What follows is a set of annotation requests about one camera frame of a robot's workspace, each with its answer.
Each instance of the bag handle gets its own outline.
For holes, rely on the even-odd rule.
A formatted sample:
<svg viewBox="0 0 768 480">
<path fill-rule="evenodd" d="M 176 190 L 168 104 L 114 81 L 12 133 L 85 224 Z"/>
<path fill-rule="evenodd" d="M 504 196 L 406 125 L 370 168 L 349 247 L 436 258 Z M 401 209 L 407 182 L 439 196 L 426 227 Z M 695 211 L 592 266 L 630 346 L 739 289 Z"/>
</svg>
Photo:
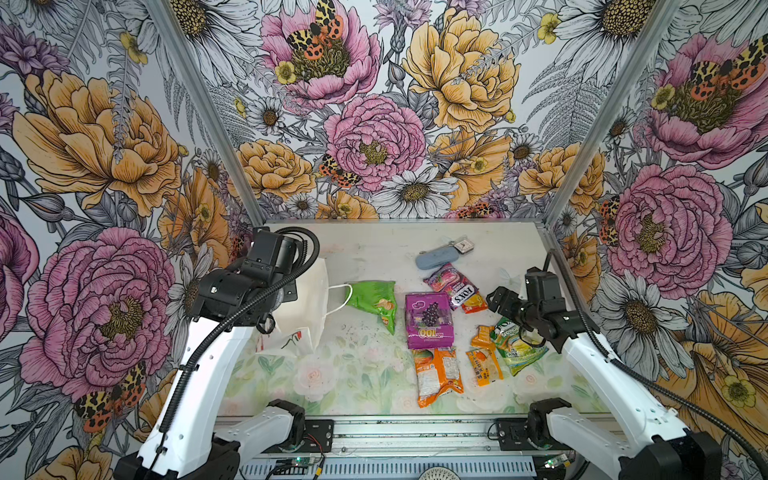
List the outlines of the bag handle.
<svg viewBox="0 0 768 480">
<path fill-rule="evenodd" d="M 342 283 L 340 285 L 332 285 L 332 286 L 328 287 L 328 290 L 331 290 L 332 288 L 341 288 L 343 286 L 348 286 L 349 287 L 349 295 L 346 296 L 346 300 L 344 300 L 344 303 L 342 303 L 341 305 L 339 305 L 335 309 L 331 310 L 330 312 L 326 313 L 326 316 L 330 315 L 331 313 L 336 313 L 339 310 L 341 310 L 342 308 L 344 308 L 346 306 L 346 304 L 349 303 L 349 299 L 352 298 L 352 285 L 350 285 L 349 283 Z"/>
</svg>

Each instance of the white round object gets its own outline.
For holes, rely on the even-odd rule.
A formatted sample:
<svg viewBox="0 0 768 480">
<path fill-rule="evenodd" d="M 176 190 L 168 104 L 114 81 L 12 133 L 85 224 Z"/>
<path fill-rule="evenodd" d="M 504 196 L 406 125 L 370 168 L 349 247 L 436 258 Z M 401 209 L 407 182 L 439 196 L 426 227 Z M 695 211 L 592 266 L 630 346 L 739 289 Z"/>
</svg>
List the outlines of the white round object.
<svg viewBox="0 0 768 480">
<path fill-rule="evenodd" d="M 422 473 L 419 480 L 461 480 L 452 470 L 445 467 L 432 467 Z"/>
</svg>

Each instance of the green snack bag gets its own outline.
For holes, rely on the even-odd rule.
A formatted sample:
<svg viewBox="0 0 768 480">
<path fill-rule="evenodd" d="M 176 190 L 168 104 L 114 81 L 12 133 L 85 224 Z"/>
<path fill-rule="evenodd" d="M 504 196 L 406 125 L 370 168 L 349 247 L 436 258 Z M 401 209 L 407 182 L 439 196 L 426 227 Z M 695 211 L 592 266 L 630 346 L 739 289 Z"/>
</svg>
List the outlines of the green snack bag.
<svg viewBox="0 0 768 480">
<path fill-rule="evenodd" d="M 502 317 L 491 331 L 491 341 L 496 345 L 499 355 L 507 364 L 512 376 L 517 375 L 525 367 L 539 360 L 549 350 L 542 346 L 534 348 L 520 340 L 520 327 L 510 319 Z"/>
<path fill-rule="evenodd" d="M 363 312 L 380 316 L 384 325 L 395 335 L 395 282 L 356 282 L 352 283 L 352 296 L 347 303 Z"/>
</svg>

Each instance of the floral tablecloth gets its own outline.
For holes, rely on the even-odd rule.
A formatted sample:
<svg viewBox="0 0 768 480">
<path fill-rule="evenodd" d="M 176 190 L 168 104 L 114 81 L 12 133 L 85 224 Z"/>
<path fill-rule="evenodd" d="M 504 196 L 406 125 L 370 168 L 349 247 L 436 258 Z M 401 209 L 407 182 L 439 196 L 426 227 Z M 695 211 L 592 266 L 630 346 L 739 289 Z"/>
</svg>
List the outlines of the floral tablecloth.
<svg viewBox="0 0 768 480">
<path fill-rule="evenodd" d="M 446 238 L 468 234 L 475 251 L 456 262 L 483 294 L 505 285 L 519 290 L 525 269 L 540 264 L 545 251 L 534 225 L 483 223 L 475 227 L 445 225 L 316 225 L 331 284 L 345 281 L 392 279 L 399 305 L 406 292 L 427 291 L 426 272 L 413 258 Z M 356 239 L 347 243 L 344 239 Z M 331 290 L 330 307 L 343 301 L 344 292 Z M 517 376 L 505 370 L 505 380 L 478 387 L 465 355 L 477 325 L 495 324 L 489 311 L 454 312 L 454 345 L 465 392 L 440 397 L 426 409 L 417 404 L 413 359 L 406 346 L 404 313 L 398 311 L 393 336 L 372 314 L 345 307 L 328 316 L 314 354 L 299 358 L 256 355 L 255 337 L 246 345 L 230 379 L 220 415 L 254 415 L 274 399 L 302 405 L 307 415 L 398 415 L 458 413 L 521 413 L 532 401 L 560 396 L 582 412 L 607 409 L 587 380 L 562 356 L 549 351 Z"/>
</svg>

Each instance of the purple snack package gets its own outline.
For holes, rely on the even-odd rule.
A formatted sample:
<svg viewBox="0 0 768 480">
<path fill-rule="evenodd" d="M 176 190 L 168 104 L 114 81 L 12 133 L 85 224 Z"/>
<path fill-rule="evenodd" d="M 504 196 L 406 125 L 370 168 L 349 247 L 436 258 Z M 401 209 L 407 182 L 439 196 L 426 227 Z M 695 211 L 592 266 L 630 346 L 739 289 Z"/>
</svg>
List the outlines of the purple snack package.
<svg viewBox="0 0 768 480">
<path fill-rule="evenodd" d="M 453 346 L 451 297 L 447 293 L 406 294 L 408 348 Z"/>
</svg>

